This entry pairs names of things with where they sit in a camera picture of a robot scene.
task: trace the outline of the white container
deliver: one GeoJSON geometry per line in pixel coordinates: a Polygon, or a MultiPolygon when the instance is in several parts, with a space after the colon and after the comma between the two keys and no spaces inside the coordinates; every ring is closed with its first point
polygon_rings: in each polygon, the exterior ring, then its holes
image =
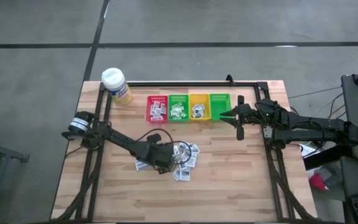
{"type": "Polygon", "coordinates": [[[102,73],[102,82],[109,90],[113,100],[121,105],[127,104],[132,99],[131,90],[125,80],[124,74],[118,68],[109,68],[102,73]]]}

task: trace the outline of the wooden tabletop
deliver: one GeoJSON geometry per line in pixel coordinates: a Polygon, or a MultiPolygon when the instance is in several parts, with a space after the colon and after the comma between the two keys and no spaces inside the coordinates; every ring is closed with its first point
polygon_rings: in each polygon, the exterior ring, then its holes
{"type": "MultiPolygon", "coordinates": [[[[267,81],[270,97],[290,110],[281,80],[267,81]]],[[[78,111],[94,112],[99,82],[85,82],[78,111]]],[[[229,93],[231,105],[237,95],[254,105],[251,87],[132,87],[134,98],[124,106],[112,104],[109,120],[114,129],[137,139],[153,128],[167,130],[174,140],[199,145],[191,181],[177,182],[172,173],[159,175],[153,169],[137,172],[135,159],[110,142],[105,143],[94,222],[260,222],[275,221],[264,143],[259,125],[245,125],[245,139],[236,140],[236,130],[222,121],[150,124],[145,121],[148,95],[229,93]]],[[[168,138],[161,133],[163,141],[168,138]]],[[[68,152],[80,141],[73,141],[68,152]]],[[[283,150],[291,191],[307,211],[316,216],[311,190],[299,147],[283,150]]],[[[78,193],[86,151],[65,159],[52,218],[58,217],[78,193]]],[[[282,207],[284,199],[281,194],[282,207]]]]}

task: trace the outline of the green bin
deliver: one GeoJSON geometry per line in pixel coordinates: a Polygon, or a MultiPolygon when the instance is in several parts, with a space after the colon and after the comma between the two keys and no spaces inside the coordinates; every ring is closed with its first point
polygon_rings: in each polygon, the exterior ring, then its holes
{"type": "Polygon", "coordinates": [[[230,95],[226,93],[215,93],[209,95],[211,104],[211,119],[219,120],[220,114],[231,110],[230,95]]]}
{"type": "Polygon", "coordinates": [[[190,115],[190,111],[189,111],[189,95],[169,95],[168,96],[168,108],[167,108],[167,113],[168,113],[168,120],[169,121],[174,121],[174,122],[185,122],[189,120],[189,115],[190,115]],[[182,119],[173,119],[171,116],[171,106],[177,104],[177,103],[181,103],[182,106],[185,108],[185,114],[186,116],[182,119]]]}

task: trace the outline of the yellow bin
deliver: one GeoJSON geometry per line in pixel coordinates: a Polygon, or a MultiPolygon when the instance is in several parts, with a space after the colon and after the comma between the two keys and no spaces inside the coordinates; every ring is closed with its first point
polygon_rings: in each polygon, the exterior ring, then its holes
{"type": "Polygon", "coordinates": [[[211,105],[209,103],[209,94],[190,94],[189,95],[189,104],[190,104],[190,119],[192,121],[207,121],[211,119],[211,105]],[[203,118],[194,118],[192,108],[194,105],[202,104],[205,107],[204,117],[203,118]]]}

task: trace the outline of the gray floor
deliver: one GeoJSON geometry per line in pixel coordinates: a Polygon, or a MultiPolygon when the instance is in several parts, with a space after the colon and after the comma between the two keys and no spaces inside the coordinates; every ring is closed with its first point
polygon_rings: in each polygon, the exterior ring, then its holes
{"type": "MultiPolygon", "coordinates": [[[[0,0],[0,44],[92,43],[103,0],[0,0]]],[[[101,42],[358,41],[358,0],[111,0],[101,42]]],[[[13,163],[0,192],[0,223],[48,220],[89,49],[0,49],[0,145],[31,154],[13,163]]],[[[358,47],[99,49],[91,80],[109,67],[128,80],[282,79],[288,96],[340,85],[358,73],[358,47]]],[[[327,117],[341,89],[291,98],[327,117]]],[[[315,198],[319,217],[337,203],[315,198]]]]}

